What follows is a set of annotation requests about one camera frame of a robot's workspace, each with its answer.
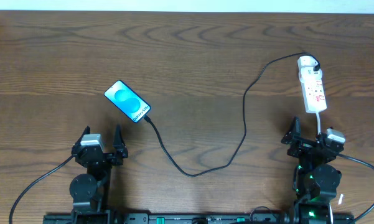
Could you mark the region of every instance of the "power strip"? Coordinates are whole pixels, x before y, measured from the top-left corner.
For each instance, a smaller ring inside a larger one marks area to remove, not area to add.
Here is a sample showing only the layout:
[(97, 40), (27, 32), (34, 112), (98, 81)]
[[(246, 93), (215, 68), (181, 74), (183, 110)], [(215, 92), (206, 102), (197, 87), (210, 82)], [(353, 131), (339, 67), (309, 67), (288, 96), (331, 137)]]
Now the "power strip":
[(311, 56), (302, 56), (297, 60), (299, 79), (303, 90), (304, 106), (307, 113), (319, 113), (326, 107), (322, 70), (314, 71), (318, 62)]

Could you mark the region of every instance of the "table surface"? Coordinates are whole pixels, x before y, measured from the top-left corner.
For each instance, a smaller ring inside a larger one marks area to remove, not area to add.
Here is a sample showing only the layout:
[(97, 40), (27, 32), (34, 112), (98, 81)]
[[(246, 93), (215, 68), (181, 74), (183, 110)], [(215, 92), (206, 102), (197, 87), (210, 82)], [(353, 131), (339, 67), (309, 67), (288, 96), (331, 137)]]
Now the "table surface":
[[(129, 158), (112, 173), (110, 205), (152, 213), (286, 209), (297, 159), (280, 140), (293, 116), (314, 139), (297, 57), (266, 70), (247, 94), (248, 134), (232, 165), (184, 177), (145, 121), (131, 122), (103, 92), (122, 79), (187, 172), (226, 164), (243, 135), (242, 94), (270, 60), (307, 51), (321, 62), (328, 109), (322, 126), (347, 138), (344, 153), (374, 165), (374, 15), (0, 11), (0, 223), (17, 196), (70, 155), (85, 126), (111, 151), (122, 125)], [(374, 201), (374, 171), (337, 159), (335, 211)], [(19, 203), (14, 223), (68, 213), (70, 162)], [(339, 195), (344, 194), (341, 204)], [(374, 223), (374, 211), (360, 223)]]

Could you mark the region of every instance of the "black wire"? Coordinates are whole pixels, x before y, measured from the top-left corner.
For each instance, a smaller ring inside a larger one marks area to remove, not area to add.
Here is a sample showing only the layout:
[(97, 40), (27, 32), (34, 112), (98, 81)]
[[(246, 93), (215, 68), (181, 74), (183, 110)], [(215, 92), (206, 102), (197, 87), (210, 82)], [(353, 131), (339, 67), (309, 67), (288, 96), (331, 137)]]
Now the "black wire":
[(275, 217), (273, 211), (271, 209), (269, 209), (268, 207), (265, 207), (265, 206), (259, 206), (259, 207), (256, 207), (255, 209), (253, 209), (253, 211), (251, 211), (250, 215), (249, 215), (249, 220), (252, 221), (252, 215), (255, 213), (255, 211), (258, 209), (258, 208), (266, 208), (267, 210), (269, 210), (269, 212), (271, 212), (271, 214), (273, 215), (273, 217), (275, 218), (275, 220), (277, 220), (277, 218)]
[[(371, 169), (374, 170), (374, 166), (373, 165), (371, 165), (371, 164), (369, 164), (367, 162), (364, 162), (364, 161), (362, 161), (360, 159), (356, 159), (354, 157), (346, 156), (346, 155), (343, 155), (343, 154), (339, 154), (339, 156), (343, 157), (344, 159), (350, 159), (351, 161), (357, 162), (359, 164), (362, 164), (362, 165), (367, 166), (367, 167), (369, 167), (369, 168), (371, 168)], [(354, 218), (354, 220), (352, 220), (348, 224), (356, 222), (356, 221), (360, 220), (361, 218), (363, 218), (365, 215), (368, 215), (368, 213), (370, 213), (373, 210), (373, 208), (374, 208), (374, 203), (368, 209), (366, 209), (365, 212), (363, 212), (361, 215), (359, 215), (356, 218)]]
[(21, 200), (21, 198), (26, 194), (26, 192), (29, 189), (31, 189), (35, 184), (37, 184), (39, 181), (41, 181), (42, 179), (46, 178), (48, 175), (54, 173), (55, 171), (59, 170), (66, 163), (68, 163), (69, 161), (71, 161), (72, 158), (73, 158), (73, 156), (70, 156), (65, 162), (61, 163), (59, 166), (57, 166), (56, 168), (52, 169), (50, 172), (44, 174), (43, 176), (39, 177), (38, 179), (36, 179), (35, 181), (33, 181), (31, 184), (29, 184), (29, 186), (27, 186), (27, 188), (18, 196), (17, 200), (12, 205), (12, 208), (11, 208), (11, 211), (10, 211), (10, 216), (8, 218), (9, 224), (12, 224), (12, 216), (14, 215), (15, 208), (17, 207), (17, 204), (19, 203), (19, 201)]
[(317, 62), (318, 62), (318, 65), (316, 65), (316, 67), (314, 68), (315, 71), (318, 71), (320, 69), (320, 63), (319, 61), (310, 53), (307, 53), (307, 52), (300, 52), (300, 53), (296, 53), (296, 54), (291, 54), (291, 55), (287, 55), (287, 56), (284, 56), (284, 57), (281, 57), (281, 58), (278, 58), (278, 59), (275, 59), (275, 60), (272, 60), (270, 62), (268, 62), (264, 68), (261, 70), (259, 76), (257, 77), (257, 79), (255, 81), (253, 81), (249, 86), (248, 88), (245, 90), (244, 94), (243, 94), (243, 98), (242, 98), (242, 118), (243, 118), (243, 127), (245, 129), (244, 133), (243, 133), (243, 137), (242, 137), (242, 140), (241, 142), (239, 143), (238, 147), (236, 148), (234, 154), (231, 156), (231, 159), (230, 161), (224, 165), (224, 166), (220, 166), (220, 167), (215, 167), (215, 168), (212, 168), (212, 169), (209, 169), (209, 170), (205, 170), (203, 172), (200, 172), (198, 174), (188, 174), (186, 173), (184, 170), (181, 169), (181, 167), (179, 167), (179, 165), (177, 165), (177, 163), (173, 160), (172, 156), (169, 154), (169, 152), (166, 150), (166, 148), (164, 147), (163, 145), (163, 142), (162, 142), (162, 138), (161, 138), (161, 135), (159, 134), (159, 131), (157, 130), (157, 128), (155, 127), (155, 124), (151, 121), (151, 119), (148, 117), (148, 116), (145, 116), (144, 119), (149, 123), (151, 124), (151, 126), (154, 128), (155, 130), (155, 133), (157, 135), (157, 139), (159, 140), (159, 144), (161, 145), (164, 153), (168, 156), (168, 158), (170, 159), (170, 161), (173, 163), (173, 165), (175, 166), (175, 168), (177, 168), (182, 174), (186, 175), (187, 177), (197, 177), (197, 176), (200, 176), (200, 175), (203, 175), (203, 174), (206, 174), (208, 172), (212, 172), (212, 171), (215, 171), (215, 170), (219, 170), (219, 169), (223, 169), (223, 168), (226, 168), (228, 167), (231, 163), (232, 163), (232, 160), (234, 160), (237, 152), (239, 151), (239, 148), (241, 147), (243, 141), (245, 140), (245, 137), (246, 137), (246, 120), (245, 120), (245, 97), (246, 97), (246, 94), (247, 92), (249, 91), (249, 89), (254, 85), (256, 84), (256, 82), (261, 78), (262, 74), (264, 73), (264, 71), (266, 70), (266, 68), (268, 67), (268, 65), (271, 65), (272, 63), (274, 62), (277, 62), (279, 60), (282, 60), (282, 59), (285, 59), (285, 58), (289, 58), (289, 57), (293, 57), (293, 56), (297, 56), (297, 55), (308, 55), (308, 56), (311, 56), (313, 57)]

